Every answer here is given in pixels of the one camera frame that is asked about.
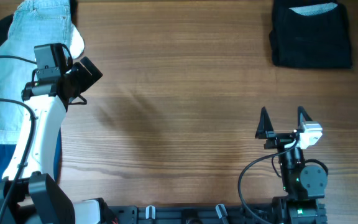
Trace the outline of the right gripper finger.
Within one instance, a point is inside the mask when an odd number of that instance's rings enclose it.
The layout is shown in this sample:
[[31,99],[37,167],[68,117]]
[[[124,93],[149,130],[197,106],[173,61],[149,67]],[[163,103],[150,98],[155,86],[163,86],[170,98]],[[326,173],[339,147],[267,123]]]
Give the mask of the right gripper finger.
[[298,114],[298,127],[300,127],[303,123],[312,121],[311,117],[306,112],[303,106],[299,106],[297,109]]
[[266,107],[262,107],[260,112],[260,121],[255,132],[256,139],[268,139],[272,138],[275,134],[274,128],[272,126],[270,116],[267,112]]

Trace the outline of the black shorts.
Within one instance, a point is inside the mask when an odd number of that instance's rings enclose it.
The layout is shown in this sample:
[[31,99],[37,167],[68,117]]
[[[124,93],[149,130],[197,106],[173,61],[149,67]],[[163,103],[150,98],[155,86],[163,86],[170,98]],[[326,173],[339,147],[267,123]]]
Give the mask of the black shorts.
[[352,67],[347,9],[337,1],[274,0],[269,40],[276,66]]

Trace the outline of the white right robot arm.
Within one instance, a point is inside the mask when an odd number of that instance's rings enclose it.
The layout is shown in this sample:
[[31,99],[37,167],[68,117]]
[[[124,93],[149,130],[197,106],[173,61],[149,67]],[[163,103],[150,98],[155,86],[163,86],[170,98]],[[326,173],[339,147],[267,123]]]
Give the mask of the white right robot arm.
[[325,197],[328,168],[316,159],[305,159],[303,151],[315,145],[323,135],[323,128],[313,121],[304,107],[298,108],[298,127],[290,133],[274,131],[266,108],[261,109],[255,137],[264,139],[265,149],[280,154],[280,177],[283,197],[275,197],[266,215],[269,223],[326,223],[325,206],[318,202]]

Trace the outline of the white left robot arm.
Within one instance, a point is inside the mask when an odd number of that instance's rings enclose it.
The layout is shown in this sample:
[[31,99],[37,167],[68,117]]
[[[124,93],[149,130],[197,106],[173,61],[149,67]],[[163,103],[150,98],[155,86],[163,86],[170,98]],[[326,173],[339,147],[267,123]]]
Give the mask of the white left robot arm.
[[104,223],[109,209],[100,198],[73,203],[53,178],[60,126],[103,74],[88,58],[39,60],[20,105],[25,114],[14,155],[0,182],[0,223]]

